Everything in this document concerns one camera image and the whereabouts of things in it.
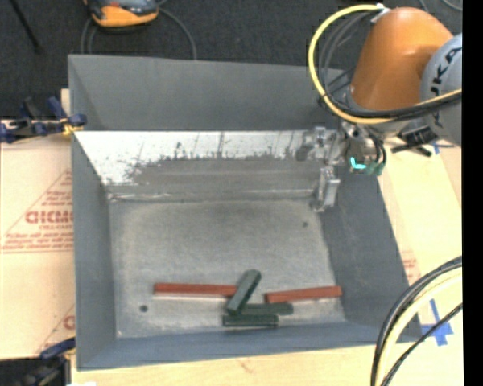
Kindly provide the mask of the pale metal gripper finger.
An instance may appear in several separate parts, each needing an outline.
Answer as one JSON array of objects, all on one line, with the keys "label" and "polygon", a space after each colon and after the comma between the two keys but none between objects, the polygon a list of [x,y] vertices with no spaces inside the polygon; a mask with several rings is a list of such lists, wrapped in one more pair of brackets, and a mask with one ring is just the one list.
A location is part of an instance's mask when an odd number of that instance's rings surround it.
[{"label": "pale metal gripper finger", "polygon": [[312,209],[316,212],[323,212],[333,207],[336,203],[340,184],[341,180],[333,166],[322,167],[313,191]]},{"label": "pale metal gripper finger", "polygon": [[339,132],[316,126],[302,134],[296,151],[296,160],[335,162],[340,153],[339,149]]}]

